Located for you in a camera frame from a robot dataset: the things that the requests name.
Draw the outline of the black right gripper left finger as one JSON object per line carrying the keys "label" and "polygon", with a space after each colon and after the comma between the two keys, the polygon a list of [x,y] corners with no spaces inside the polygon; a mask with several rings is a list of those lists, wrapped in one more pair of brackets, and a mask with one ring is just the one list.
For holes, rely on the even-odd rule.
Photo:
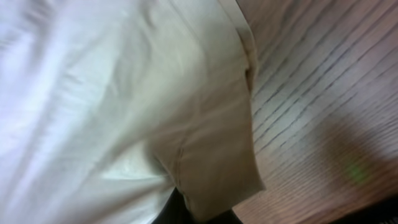
{"label": "black right gripper left finger", "polygon": [[174,188],[167,203],[152,224],[194,224],[183,195]]}

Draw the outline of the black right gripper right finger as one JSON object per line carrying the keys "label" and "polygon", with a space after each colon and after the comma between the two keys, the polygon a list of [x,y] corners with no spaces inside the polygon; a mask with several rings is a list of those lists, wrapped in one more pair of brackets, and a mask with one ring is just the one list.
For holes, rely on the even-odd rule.
{"label": "black right gripper right finger", "polygon": [[207,221],[207,224],[243,224],[232,209]]}

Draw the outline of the beige cotton shorts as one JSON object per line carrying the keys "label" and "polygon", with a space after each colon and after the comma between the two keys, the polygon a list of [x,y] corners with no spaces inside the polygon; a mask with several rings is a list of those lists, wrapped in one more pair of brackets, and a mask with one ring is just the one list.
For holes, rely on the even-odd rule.
{"label": "beige cotton shorts", "polygon": [[264,190],[236,1],[1,2],[1,222],[197,222]]}

